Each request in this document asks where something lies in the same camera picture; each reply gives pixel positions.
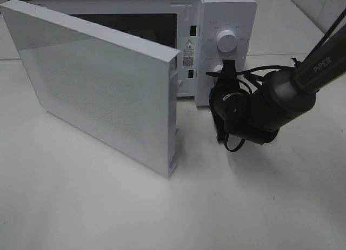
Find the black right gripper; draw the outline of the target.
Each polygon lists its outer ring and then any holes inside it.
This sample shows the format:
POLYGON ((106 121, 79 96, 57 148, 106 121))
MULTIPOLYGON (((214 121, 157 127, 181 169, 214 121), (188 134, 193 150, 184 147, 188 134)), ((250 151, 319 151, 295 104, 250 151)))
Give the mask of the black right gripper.
POLYGON ((215 80, 209 94, 209 107, 217 141, 224 142, 227 135, 235 134, 240 129, 245 116, 245 110, 241 107, 249 93, 240 88, 234 60, 223 60, 220 70, 207 72, 206 75, 215 80))

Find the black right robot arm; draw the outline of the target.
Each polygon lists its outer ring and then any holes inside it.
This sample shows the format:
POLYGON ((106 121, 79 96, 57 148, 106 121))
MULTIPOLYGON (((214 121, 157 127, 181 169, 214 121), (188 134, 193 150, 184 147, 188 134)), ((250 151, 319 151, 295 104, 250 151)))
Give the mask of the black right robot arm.
POLYGON ((345 73, 345 27, 295 67, 263 66, 270 70, 261 77, 254 70, 241 74, 257 89, 244 90, 234 60, 224 60, 220 72, 209 72, 216 83, 210 91, 209 105, 217 141, 228 144, 230 135, 263 145, 275 139, 280 128, 311 110, 316 93, 345 73))

